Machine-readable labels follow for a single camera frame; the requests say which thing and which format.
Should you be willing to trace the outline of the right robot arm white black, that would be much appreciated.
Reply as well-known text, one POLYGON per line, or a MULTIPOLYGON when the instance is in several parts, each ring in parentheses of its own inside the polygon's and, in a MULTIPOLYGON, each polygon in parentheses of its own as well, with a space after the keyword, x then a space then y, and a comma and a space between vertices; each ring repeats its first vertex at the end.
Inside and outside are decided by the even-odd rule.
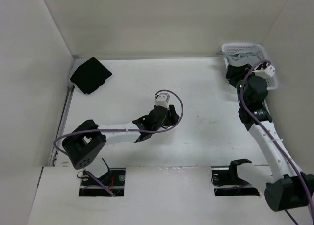
POLYGON ((227 66, 226 79, 237 90, 239 118, 259 145, 271 169, 271 174, 267 175, 250 160, 241 159, 230 163, 227 176, 232 183, 243 180, 261 191, 272 211, 308 206, 313 212, 314 176, 304 173, 292 159, 265 105, 268 95, 266 80, 274 73, 275 68, 269 61, 253 66, 227 66))

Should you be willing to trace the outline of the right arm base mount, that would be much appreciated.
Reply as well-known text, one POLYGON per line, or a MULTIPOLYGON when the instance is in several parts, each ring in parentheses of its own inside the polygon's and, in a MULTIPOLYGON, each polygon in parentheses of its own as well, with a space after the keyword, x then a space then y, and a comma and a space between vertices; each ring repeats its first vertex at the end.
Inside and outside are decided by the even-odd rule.
POLYGON ((248 159, 233 160, 228 166, 213 166, 211 168, 211 183, 215 196, 260 196, 258 189, 240 179, 237 166, 252 163, 248 159))

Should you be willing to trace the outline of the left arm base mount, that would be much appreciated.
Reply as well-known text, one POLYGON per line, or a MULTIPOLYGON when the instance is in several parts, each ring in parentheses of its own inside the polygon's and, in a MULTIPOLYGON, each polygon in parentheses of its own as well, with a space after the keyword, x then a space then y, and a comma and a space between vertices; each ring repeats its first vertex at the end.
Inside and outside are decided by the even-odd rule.
POLYGON ((80 180, 81 197, 122 197, 125 192, 126 168, 110 167, 103 158, 96 159, 91 165, 96 170, 93 176, 111 193, 104 189, 86 170, 77 173, 80 180))

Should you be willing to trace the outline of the grey tank top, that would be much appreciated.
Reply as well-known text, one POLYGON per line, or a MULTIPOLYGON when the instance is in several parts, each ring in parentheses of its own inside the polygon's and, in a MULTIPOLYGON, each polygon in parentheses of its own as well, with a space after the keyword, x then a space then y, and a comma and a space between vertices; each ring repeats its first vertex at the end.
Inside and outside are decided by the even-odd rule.
POLYGON ((246 64, 253 66, 264 60, 261 47, 257 44, 224 44, 216 54, 227 61, 227 66, 240 67, 246 64))

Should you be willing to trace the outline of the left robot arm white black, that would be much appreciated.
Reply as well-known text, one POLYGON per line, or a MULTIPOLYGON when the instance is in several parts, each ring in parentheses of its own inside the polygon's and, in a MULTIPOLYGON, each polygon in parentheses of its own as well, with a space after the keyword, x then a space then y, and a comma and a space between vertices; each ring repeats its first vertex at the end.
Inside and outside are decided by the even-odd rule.
POLYGON ((108 132, 99 132, 100 126, 94 120, 86 120, 62 141, 62 146, 74 169, 90 172, 99 185, 105 185, 110 180, 109 167, 98 156, 105 145, 146 141, 156 131, 177 125, 180 118, 174 105, 155 105, 149 114, 127 124, 102 126, 108 132))

